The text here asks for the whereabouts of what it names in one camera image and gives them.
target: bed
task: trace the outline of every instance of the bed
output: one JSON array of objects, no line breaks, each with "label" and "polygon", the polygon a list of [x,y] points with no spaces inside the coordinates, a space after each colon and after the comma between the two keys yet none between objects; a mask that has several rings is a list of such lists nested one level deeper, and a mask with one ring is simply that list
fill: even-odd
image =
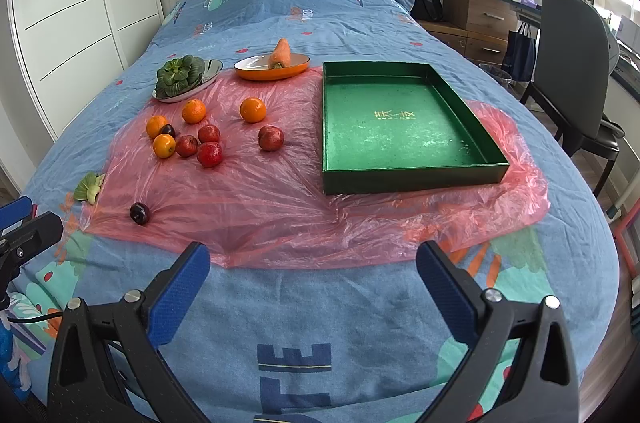
[{"label": "bed", "polygon": [[[292,50],[311,57],[312,67],[331,60],[429,63],[463,98],[515,120],[548,181],[550,209],[532,226],[450,256],[473,269],[482,287],[491,280],[510,299],[558,296],[581,375],[604,337],[618,291],[616,250],[593,194],[529,111],[415,24],[407,0],[375,0],[367,8],[373,1],[178,2],[141,58],[65,130],[28,185],[26,195],[40,212],[60,215],[65,233],[14,281],[12,313],[63,309],[72,296],[89,304],[116,301],[171,265],[174,253],[82,231],[70,193],[87,171],[105,166],[110,142],[148,103],[165,61],[193,53],[231,67],[287,37]],[[29,359],[33,393],[46,401],[56,324],[14,326],[14,332]],[[213,265],[174,341],[162,348],[187,392],[222,423],[410,423],[464,352],[411,260],[314,271]],[[513,353],[510,343],[475,415],[492,405]],[[134,402],[147,410],[141,399]]]}]

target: yellow orange fruit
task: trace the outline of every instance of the yellow orange fruit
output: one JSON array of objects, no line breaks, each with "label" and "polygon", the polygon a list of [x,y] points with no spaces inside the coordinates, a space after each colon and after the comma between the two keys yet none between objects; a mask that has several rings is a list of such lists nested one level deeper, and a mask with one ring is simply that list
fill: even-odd
[{"label": "yellow orange fruit", "polygon": [[175,139],[161,134],[154,139],[154,152],[160,159],[167,159],[175,152]]},{"label": "yellow orange fruit", "polygon": [[168,120],[164,116],[152,116],[146,122],[146,135],[151,139],[156,139],[162,127],[169,125]]},{"label": "yellow orange fruit", "polygon": [[267,115],[267,108],[260,98],[247,98],[240,105],[240,116],[247,123],[258,123]]},{"label": "yellow orange fruit", "polygon": [[207,116],[207,107],[199,99],[190,99],[182,108],[182,119],[190,124],[201,122]]}]

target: drawer handle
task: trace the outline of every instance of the drawer handle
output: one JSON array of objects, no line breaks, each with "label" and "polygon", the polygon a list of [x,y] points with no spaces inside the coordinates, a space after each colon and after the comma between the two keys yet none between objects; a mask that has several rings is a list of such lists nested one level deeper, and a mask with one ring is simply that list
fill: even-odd
[{"label": "drawer handle", "polygon": [[496,20],[504,20],[504,18],[494,15],[493,13],[485,13],[488,17],[495,18]]}]

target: pillow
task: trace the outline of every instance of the pillow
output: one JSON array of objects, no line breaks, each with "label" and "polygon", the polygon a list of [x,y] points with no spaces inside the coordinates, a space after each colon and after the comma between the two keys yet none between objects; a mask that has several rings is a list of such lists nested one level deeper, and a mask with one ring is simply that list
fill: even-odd
[{"label": "pillow", "polygon": [[408,13],[414,0],[181,0],[166,16],[153,42],[188,38],[210,29],[226,30],[304,13],[320,16],[357,15],[363,11],[401,8]]}]

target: pink plastic bag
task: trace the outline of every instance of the pink plastic bag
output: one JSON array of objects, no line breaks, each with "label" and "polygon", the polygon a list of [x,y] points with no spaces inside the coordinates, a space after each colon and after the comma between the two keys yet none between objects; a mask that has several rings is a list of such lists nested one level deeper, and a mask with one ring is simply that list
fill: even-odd
[{"label": "pink plastic bag", "polygon": [[[250,96],[267,106],[258,124],[238,113]],[[175,252],[201,241],[224,267],[329,269],[413,259],[417,243],[427,239],[447,251],[468,247],[535,223],[549,208],[546,180],[515,123],[484,103],[469,105],[510,161],[501,184],[328,197],[321,176],[321,68],[270,83],[225,71],[198,98],[207,105],[198,125],[183,122],[184,103],[151,101],[116,134],[98,202],[82,211],[85,231]],[[178,136],[197,136],[199,127],[215,123],[224,161],[204,169],[195,156],[156,158],[145,133],[154,114],[165,116]],[[267,124],[285,133],[279,151],[258,147],[258,130]],[[145,226],[129,218],[137,201],[152,212]]]}]

